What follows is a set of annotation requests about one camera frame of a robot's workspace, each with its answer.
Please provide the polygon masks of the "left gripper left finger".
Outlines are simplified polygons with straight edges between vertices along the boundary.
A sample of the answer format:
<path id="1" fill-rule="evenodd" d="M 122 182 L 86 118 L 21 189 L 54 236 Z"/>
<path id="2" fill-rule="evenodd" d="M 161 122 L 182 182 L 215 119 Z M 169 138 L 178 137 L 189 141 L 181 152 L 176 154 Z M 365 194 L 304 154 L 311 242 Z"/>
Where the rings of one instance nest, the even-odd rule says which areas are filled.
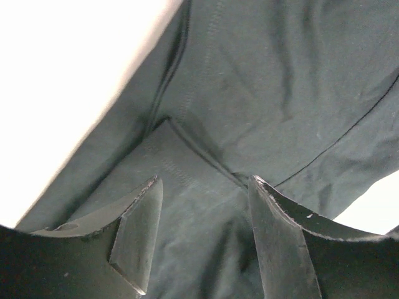
<path id="1" fill-rule="evenodd" d="M 1 297 L 144 296 L 162 202 L 163 183 L 153 177 L 54 230 L 1 227 Z"/>

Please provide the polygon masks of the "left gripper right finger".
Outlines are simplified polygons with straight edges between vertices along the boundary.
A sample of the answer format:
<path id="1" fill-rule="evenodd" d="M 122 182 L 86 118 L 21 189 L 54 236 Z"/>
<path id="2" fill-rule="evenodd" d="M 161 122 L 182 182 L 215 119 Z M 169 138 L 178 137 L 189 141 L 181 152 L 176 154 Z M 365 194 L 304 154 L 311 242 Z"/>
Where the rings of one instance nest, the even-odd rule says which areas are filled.
<path id="1" fill-rule="evenodd" d="M 266 298 L 397 298 L 398 233 L 336 223 L 258 176 L 249 208 Z"/>

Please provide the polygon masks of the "black daisy print t-shirt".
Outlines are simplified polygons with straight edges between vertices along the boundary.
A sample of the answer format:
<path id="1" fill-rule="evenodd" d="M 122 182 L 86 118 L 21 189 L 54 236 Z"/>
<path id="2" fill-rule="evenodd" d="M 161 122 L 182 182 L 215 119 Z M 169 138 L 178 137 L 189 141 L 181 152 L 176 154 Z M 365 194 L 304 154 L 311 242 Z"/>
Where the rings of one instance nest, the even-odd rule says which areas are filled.
<path id="1" fill-rule="evenodd" d="M 17 228 L 158 176 L 148 298 L 262 298 L 251 176 L 333 219 L 397 170 L 397 1 L 185 1 Z"/>

